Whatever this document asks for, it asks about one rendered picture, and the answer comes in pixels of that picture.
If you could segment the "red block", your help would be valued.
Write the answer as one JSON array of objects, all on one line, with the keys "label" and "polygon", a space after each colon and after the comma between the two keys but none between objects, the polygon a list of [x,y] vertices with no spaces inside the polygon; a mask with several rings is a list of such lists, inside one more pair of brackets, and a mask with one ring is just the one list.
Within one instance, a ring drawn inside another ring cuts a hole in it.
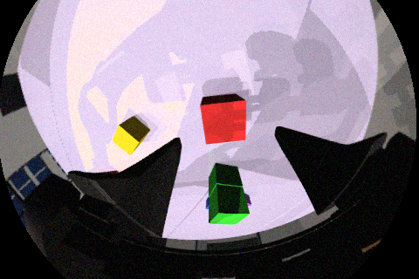
[{"label": "red block", "polygon": [[206,144],[245,140],[245,105],[247,100],[236,93],[203,98],[203,131]]}]

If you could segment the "green block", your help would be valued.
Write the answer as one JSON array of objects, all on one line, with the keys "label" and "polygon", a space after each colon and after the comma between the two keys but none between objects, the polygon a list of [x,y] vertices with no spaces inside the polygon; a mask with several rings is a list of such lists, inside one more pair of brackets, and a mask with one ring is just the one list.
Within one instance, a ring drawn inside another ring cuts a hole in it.
[{"label": "green block", "polygon": [[209,223],[237,224],[249,215],[244,188],[217,185],[209,196]]},{"label": "green block", "polygon": [[213,171],[210,172],[209,197],[214,187],[216,187],[216,184],[244,187],[240,174],[238,173],[238,167],[231,167],[230,165],[221,163],[216,163],[213,167]]}]

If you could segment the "purple block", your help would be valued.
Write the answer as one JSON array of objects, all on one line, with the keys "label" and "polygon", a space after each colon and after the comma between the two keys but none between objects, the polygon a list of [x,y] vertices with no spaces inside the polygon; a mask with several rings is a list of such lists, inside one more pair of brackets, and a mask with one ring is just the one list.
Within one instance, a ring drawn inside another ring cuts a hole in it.
[{"label": "purple block", "polygon": [[248,194],[245,194],[245,193],[244,193],[244,195],[245,195],[245,199],[248,201],[247,202],[248,206],[251,206],[251,197]]}]

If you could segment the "small yellow block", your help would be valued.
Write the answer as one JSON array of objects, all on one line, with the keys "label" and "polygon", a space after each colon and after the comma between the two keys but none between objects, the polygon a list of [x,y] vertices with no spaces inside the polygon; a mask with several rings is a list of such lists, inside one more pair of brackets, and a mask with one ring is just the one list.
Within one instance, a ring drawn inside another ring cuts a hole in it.
[{"label": "small yellow block", "polygon": [[140,143],[145,140],[144,137],[146,137],[149,132],[150,130],[147,126],[144,126],[144,123],[140,122],[135,116],[132,116],[132,118],[123,121],[121,125],[118,126],[113,140],[121,149],[130,154],[140,146]]}]

